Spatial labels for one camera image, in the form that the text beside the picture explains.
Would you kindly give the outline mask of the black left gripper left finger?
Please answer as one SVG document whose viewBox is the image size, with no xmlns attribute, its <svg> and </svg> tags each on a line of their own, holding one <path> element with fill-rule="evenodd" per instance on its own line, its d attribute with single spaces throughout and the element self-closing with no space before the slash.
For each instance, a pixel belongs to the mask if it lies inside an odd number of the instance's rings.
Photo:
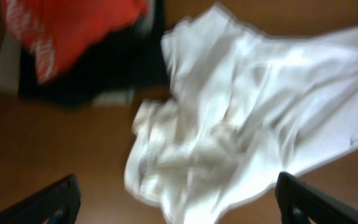
<svg viewBox="0 0 358 224">
<path fill-rule="evenodd" d="M 81 205 L 78 179 L 70 174 L 0 212 L 0 223 L 74 224 Z"/>
</svg>

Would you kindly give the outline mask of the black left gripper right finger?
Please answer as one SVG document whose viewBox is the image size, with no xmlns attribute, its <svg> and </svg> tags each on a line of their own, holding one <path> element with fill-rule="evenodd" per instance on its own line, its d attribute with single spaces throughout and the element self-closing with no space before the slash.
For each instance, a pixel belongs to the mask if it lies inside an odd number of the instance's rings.
<svg viewBox="0 0 358 224">
<path fill-rule="evenodd" d="M 358 210 L 287 173 L 279 173 L 275 198 L 283 224 L 358 224 Z"/>
</svg>

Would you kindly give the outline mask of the white t-shirt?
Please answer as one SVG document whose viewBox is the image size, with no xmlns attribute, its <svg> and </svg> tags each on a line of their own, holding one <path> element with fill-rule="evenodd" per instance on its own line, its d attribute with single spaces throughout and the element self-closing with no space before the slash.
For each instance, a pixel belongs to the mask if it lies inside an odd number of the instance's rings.
<svg viewBox="0 0 358 224">
<path fill-rule="evenodd" d="M 172 99 L 141 104 L 124 185 L 169 223 L 216 223 L 358 149 L 358 26 L 273 37 L 216 3 L 161 40 Z"/>
</svg>

